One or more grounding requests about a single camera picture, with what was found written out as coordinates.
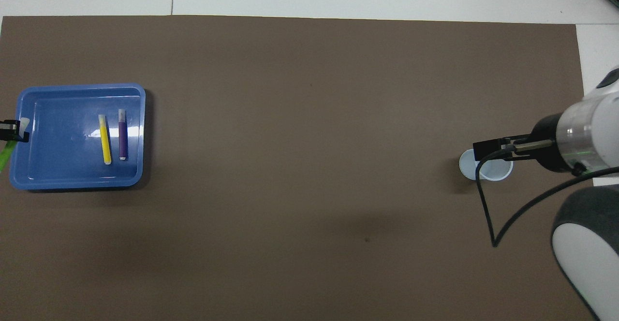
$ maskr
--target robotic arm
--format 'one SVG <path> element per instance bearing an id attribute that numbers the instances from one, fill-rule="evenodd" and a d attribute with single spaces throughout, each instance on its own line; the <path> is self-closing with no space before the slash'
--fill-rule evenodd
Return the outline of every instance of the robotic arm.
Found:
<path id="1" fill-rule="evenodd" d="M 529 134 L 473 143 L 477 185 L 493 246 L 524 211 L 561 189 L 619 172 L 619 67 L 564 112 L 542 118 Z M 576 178 L 538 196 L 508 220 L 495 238 L 479 171 L 487 160 L 537 160 Z M 619 185 L 590 187 L 568 197 L 553 225 L 551 243 L 572 287 L 602 321 L 619 320 Z"/>

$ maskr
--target black cable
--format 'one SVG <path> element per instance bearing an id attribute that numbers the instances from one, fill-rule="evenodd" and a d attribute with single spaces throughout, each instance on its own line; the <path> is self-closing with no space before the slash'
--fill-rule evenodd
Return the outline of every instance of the black cable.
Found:
<path id="1" fill-rule="evenodd" d="M 484 190 L 482 189 L 482 182 L 479 179 L 479 172 L 482 169 L 482 165 L 484 165 L 484 163 L 486 163 L 486 161 L 500 158 L 503 155 L 505 155 L 505 156 L 509 155 L 509 154 L 511 154 L 511 152 L 513 152 L 514 149 L 515 149 L 515 147 L 513 145 L 507 145 L 505 147 L 505 149 L 502 149 L 500 151 L 495 151 L 493 153 L 490 153 L 486 157 L 482 158 L 482 160 L 479 161 L 479 164 L 475 168 L 475 182 L 477 183 L 477 190 L 479 191 L 479 197 L 482 200 L 482 206 L 484 207 L 484 214 L 486 215 L 486 222 L 488 223 L 488 231 L 490 233 L 490 241 L 492 243 L 493 248 L 496 248 L 499 245 L 499 242 L 501 242 L 502 237 L 505 235 L 505 233 L 507 232 L 509 227 L 511 227 L 511 225 L 518 218 L 520 218 L 520 216 L 522 216 L 528 209 L 532 208 L 533 206 L 535 206 L 536 204 L 541 202 L 541 200 L 544 200 L 544 199 L 548 198 L 549 196 L 551 196 L 551 195 L 553 195 L 555 193 L 558 193 L 559 191 L 561 191 L 563 189 L 566 189 L 568 187 L 571 187 L 571 186 L 573 186 L 575 184 L 579 184 L 579 183 L 581 183 L 583 181 L 590 180 L 591 178 L 619 173 L 619 167 L 610 167 L 608 169 L 603 169 L 603 170 L 599 170 L 599 171 L 594 171 L 593 173 L 588 173 L 588 174 L 580 175 L 578 177 L 572 178 L 571 180 L 563 182 L 562 184 L 559 184 L 559 185 L 557 185 L 557 186 L 555 186 L 555 187 L 553 187 L 551 189 L 548 189 L 547 191 L 544 191 L 544 193 L 536 196 L 535 198 L 533 198 L 533 200 L 531 200 L 530 202 L 526 203 L 523 207 L 518 209 L 518 211 L 515 212 L 507 220 L 507 222 L 505 222 L 505 224 L 503 225 L 503 227 L 499 231 L 499 234 L 497 235 L 497 237 L 495 237 L 495 231 L 494 231 L 494 229 L 492 227 L 492 220 L 490 219 L 490 213 L 488 211 L 488 205 L 486 204 L 486 196 L 484 196 Z"/>

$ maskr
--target blue tray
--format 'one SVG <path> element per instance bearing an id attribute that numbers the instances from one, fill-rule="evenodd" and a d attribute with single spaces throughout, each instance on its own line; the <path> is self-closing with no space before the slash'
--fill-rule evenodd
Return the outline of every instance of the blue tray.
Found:
<path id="1" fill-rule="evenodd" d="M 142 176 L 146 93 L 136 83 L 28 88 L 17 99 L 17 119 L 30 118 L 28 143 L 11 157 L 17 189 L 128 187 Z M 126 110 L 128 157 L 118 159 L 118 109 Z M 99 132 L 105 114 L 112 164 L 105 165 Z"/>

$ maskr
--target tray rim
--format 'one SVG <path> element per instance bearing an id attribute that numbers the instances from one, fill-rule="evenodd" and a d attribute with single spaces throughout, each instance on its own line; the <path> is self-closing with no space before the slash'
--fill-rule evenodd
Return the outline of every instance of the tray rim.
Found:
<path id="1" fill-rule="evenodd" d="M 133 88 L 139 92 L 140 96 L 140 128 L 141 134 L 138 136 L 138 149 L 137 149 L 137 171 L 135 176 L 127 180 L 110 180 L 110 181 L 97 181 L 97 182 L 46 182 L 41 183 L 24 183 L 18 180 L 15 175 L 15 167 L 17 164 L 17 153 L 13 152 L 11 156 L 11 165 L 9 165 L 9 180 L 11 185 L 20 190 L 62 190 L 62 189 L 95 189 L 95 188 L 124 188 L 130 187 L 136 184 L 142 178 L 142 172 L 144 170 L 144 117 L 146 116 L 146 90 L 138 83 L 106 83 L 106 84 L 93 84 L 93 85 L 59 85 L 59 86 L 32 86 L 22 90 L 17 97 L 17 107 L 15 110 L 15 118 L 19 120 L 21 118 L 22 107 L 24 105 L 24 99 L 27 95 L 33 92 L 51 92 L 51 91 L 84 91 L 95 89 L 120 89 L 120 88 Z"/>

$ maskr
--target black clamp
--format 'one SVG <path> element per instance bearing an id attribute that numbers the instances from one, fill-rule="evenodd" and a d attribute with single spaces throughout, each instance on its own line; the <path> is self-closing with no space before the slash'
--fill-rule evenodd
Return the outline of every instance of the black clamp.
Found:
<path id="1" fill-rule="evenodd" d="M 28 142 L 30 133 L 24 132 L 24 136 L 19 136 L 19 120 L 7 119 L 0 121 L 0 140 Z"/>
<path id="2" fill-rule="evenodd" d="M 495 138 L 473 143 L 475 160 L 480 161 L 505 145 L 514 145 L 516 150 L 508 156 L 497 156 L 505 161 L 537 160 L 541 166 L 555 173 L 571 172 L 572 168 L 565 162 L 557 145 L 557 125 L 561 114 L 540 119 L 530 134 Z M 575 173 L 582 173 L 581 167 Z"/>

